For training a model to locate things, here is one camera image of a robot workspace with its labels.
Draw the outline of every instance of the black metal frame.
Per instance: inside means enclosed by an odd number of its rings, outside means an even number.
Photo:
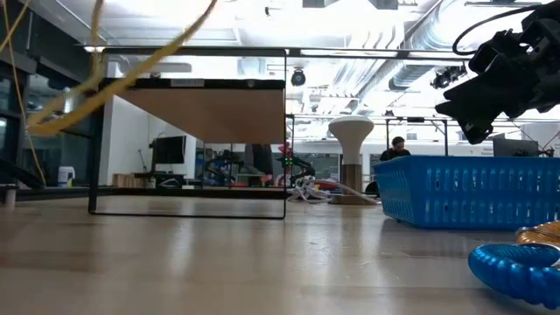
[[[143,47],[143,48],[108,48],[104,51],[106,54],[136,54],[136,55],[151,55],[158,48],[157,47]],[[198,48],[198,47],[183,47],[175,53],[176,55],[195,55],[195,56],[260,56],[260,57],[278,57],[283,58],[284,68],[287,64],[287,53],[285,50],[278,49],[223,49],[223,48]],[[171,79],[138,79],[136,83],[129,87],[129,89],[139,88],[237,88],[237,89],[282,89],[284,93],[284,113],[285,113],[285,98],[286,98],[286,76],[283,80],[204,80],[204,87],[172,87]],[[106,78],[100,85],[100,90],[117,79]],[[120,216],[155,216],[155,217],[183,217],[183,218],[216,218],[216,219],[259,219],[259,220],[283,220],[286,217],[286,199],[288,197],[287,187],[283,186],[282,191],[271,190],[237,190],[237,189],[223,189],[223,190],[205,190],[205,189],[119,189],[118,194],[127,195],[150,195],[150,196],[176,196],[176,197],[199,197],[199,198],[218,198],[218,199],[257,199],[257,200],[282,200],[283,211],[280,216],[235,216],[235,215],[197,215],[197,214],[181,214],[181,213],[110,213],[110,212],[97,212],[97,197],[99,196],[99,172],[102,153],[102,131],[103,131],[103,116],[104,106],[97,109],[94,113],[94,123],[92,135],[94,138],[93,148],[91,150],[90,165],[90,189],[89,189],[89,202],[87,211],[95,215],[120,215]],[[286,117],[282,117],[284,125],[284,141],[286,139]]]
[[[111,55],[152,55],[161,47],[110,45],[103,53]],[[452,51],[424,51],[410,49],[336,49],[317,47],[183,47],[174,55],[180,56],[229,56],[229,57],[283,57],[313,59],[366,59],[366,60],[418,60],[418,61],[468,61],[471,56],[458,56]]]
[[[287,115],[286,115],[286,118],[287,118],[287,119],[291,119],[291,127],[290,127],[290,131],[291,131],[291,144],[290,144],[290,145],[291,145],[291,149],[292,149],[292,151],[293,151],[293,150],[294,150],[294,145],[295,145],[295,142],[294,142],[294,134],[296,133],[296,116],[293,115],[293,114],[287,114]],[[294,168],[291,167],[291,168],[290,168],[290,177],[293,177],[293,176],[294,176]],[[286,180],[286,174],[284,174],[284,179],[283,179],[283,180],[284,180],[284,183],[287,182],[287,180]]]

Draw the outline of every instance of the desk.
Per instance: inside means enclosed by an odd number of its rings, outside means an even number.
[[[157,47],[106,47],[104,55],[151,55]],[[182,47],[176,55],[278,58],[286,63],[284,49],[243,47]],[[114,82],[105,78],[100,90]],[[285,82],[281,80],[137,79],[118,96],[208,144],[283,144],[286,139]],[[90,214],[152,215],[151,213],[98,213],[97,190],[103,134],[103,107],[94,114],[93,167],[88,211]],[[140,177],[159,177],[144,174]],[[162,175],[168,179],[169,174]],[[127,189],[132,195],[165,195],[218,199],[283,200],[281,215],[218,215],[220,218],[277,219],[285,217],[286,187],[279,191],[202,189]],[[199,217],[178,213],[176,216]]]
[[[267,207],[238,201],[253,215]],[[493,293],[469,270],[472,249],[510,243],[509,232],[414,228],[381,206],[289,203],[284,222],[252,222],[98,220],[87,203],[18,203],[0,216],[3,314],[558,315]],[[123,196],[99,208],[224,209]]]

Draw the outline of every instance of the yellow cable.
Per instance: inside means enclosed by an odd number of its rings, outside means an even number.
[[[93,23],[92,23],[92,33],[94,34],[94,39],[97,38],[97,31],[99,27],[99,18],[101,15],[101,7],[102,7],[102,0],[97,0],[95,3],[95,10],[93,14]],[[126,74],[126,76],[120,80],[115,80],[110,85],[105,87],[101,92],[97,93],[96,95],[88,98],[85,103],[80,105],[74,112],[68,113],[64,117],[56,120],[51,120],[49,122],[43,122],[42,120],[47,117],[53,109],[61,106],[62,101],[57,98],[49,103],[46,108],[44,108],[40,113],[32,115],[29,119],[29,129],[33,133],[37,133],[44,136],[56,135],[61,130],[66,127],[69,127],[78,121],[86,118],[90,115],[93,111],[98,109],[103,103],[105,103],[111,96],[123,91],[126,87],[134,84],[137,77],[141,74],[147,73],[152,67],[154,67],[160,60],[163,58],[175,53],[183,43],[188,40],[207,20],[210,13],[214,9],[217,0],[212,0],[212,2],[208,5],[206,11],[189,27],[183,32],[181,35],[176,37],[169,45],[162,47],[154,52],[154,54],[149,57],[144,63],[140,64],[136,68],[132,69],[130,72]],[[74,93],[76,91],[80,91],[81,88],[83,89],[90,89],[93,88],[96,84],[92,84],[91,86],[87,85],[86,83],[80,85],[79,87],[73,88],[70,93]]]
[[[8,4],[3,4],[3,19],[4,24],[6,26],[6,32],[10,33],[10,22],[8,21]],[[33,145],[32,135],[27,132],[27,119],[25,117],[25,107],[24,107],[24,100],[21,96],[21,91],[19,90],[19,82],[18,82],[18,70],[16,69],[16,61],[14,60],[14,50],[13,46],[11,45],[11,38],[7,37],[8,39],[8,47],[10,49],[10,60],[11,60],[11,69],[14,73],[14,82],[16,83],[16,93],[17,93],[17,102],[19,103],[19,108],[21,109],[21,120],[25,126],[24,132],[27,134],[27,138],[29,139],[29,146],[31,148],[31,153],[33,154],[33,159],[35,160],[35,166],[37,167],[38,173],[41,175],[41,180],[43,181],[43,185],[46,186],[45,174],[41,169],[41,165],[39,164],[39,158],[37,157],[37,153],[35,152],[35,146]]]

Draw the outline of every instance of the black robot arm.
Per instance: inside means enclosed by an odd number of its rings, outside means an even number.
[[[474,28],[513,14],[533,11],[522,32],[499,31],[474,52],[459,52],[458,42]],[[458,121],[469,143],[479,144],[492,132],[501,113],[516,118],[528,109],[544,113],[560,102],[560,0],[511,10],[479,22],[453,44],[460,55],[474,54],[469,68],[478,76],[446,92],[439,114]]]

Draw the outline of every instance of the wooden panel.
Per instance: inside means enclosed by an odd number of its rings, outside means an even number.
[[[208,144],[282,144],[284,91],[138,89],[119,94]]]

